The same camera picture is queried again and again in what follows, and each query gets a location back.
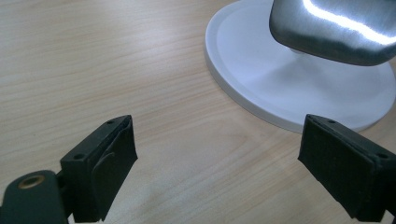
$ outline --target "table surface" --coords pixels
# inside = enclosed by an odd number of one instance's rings
[[[357,222],[297,161],[301,135],[210,75],[205,28],[231,2],[1,1],[1,195],[131,114],[139,159],[105,223]],[[361,134],[396,152],[396,107]]]

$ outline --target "white base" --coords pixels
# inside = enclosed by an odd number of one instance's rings
[[[257,117],[298,133],[306,114],[360,131],[388,113],[396,96],[388,63],[362,67],[294,53],[270,34],[271,6],[272,1],[238,1],[208,24],[206,62],[231,98]]]

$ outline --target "silver metal object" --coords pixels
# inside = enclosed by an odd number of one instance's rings
[[[292,49],[356,65],[396,55],[395,0],[275,0],[270,30]]]

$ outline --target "black plastic part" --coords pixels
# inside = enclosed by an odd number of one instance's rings
[[[396,156],[342,124],[307,115],[299,161],[359,221],[394,214]]]
[[[9,184],[4,195],[0,223],[67,223],[56,174],[38,171]]]
[[[76,222],[106,218],[136,160],[131,116],[104,123],[61,159],[59,176],[74,196],[65,207]]]
[[[57,180],[58,180],[58,188],[59,191],[61,192],[62,196],[62,201],[64,202],[64,214],[67,217],[70,217],[70,215],[73,213],[73,203],[74,203],[74,195],[72,190],[66,185],[66,182],[64,181],[64,172],[61,171],[57,175]]]

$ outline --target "lamp base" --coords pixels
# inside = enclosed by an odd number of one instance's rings
[[[361,131],[384,117],[396,96],[388,63],[362,67],[295,53],[269,31],[272,1],[221,9],[205,35],[213,78],[238,104],[276,126],[301,133],[306,114]]]

